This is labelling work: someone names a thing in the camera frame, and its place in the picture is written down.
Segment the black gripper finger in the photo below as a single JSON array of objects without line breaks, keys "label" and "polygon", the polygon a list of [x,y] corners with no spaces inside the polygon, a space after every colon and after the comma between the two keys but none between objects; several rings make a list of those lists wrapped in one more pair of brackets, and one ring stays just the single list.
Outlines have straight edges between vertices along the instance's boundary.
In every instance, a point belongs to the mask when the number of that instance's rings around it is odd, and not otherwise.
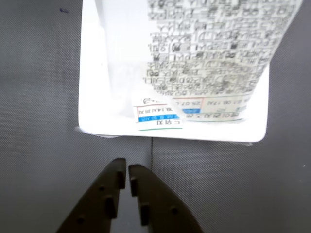
[{"label": "black gripper finger", "polygon": [[125,188],[126,160],[111,161],[82,195],[57,230],[59,233],[109,233]]},{"label": "black gripper finger", "polygon": [[131,195],[138,200],[140,223],[150,233],[201,233],[186,204],[152,171],[128,167]]}]

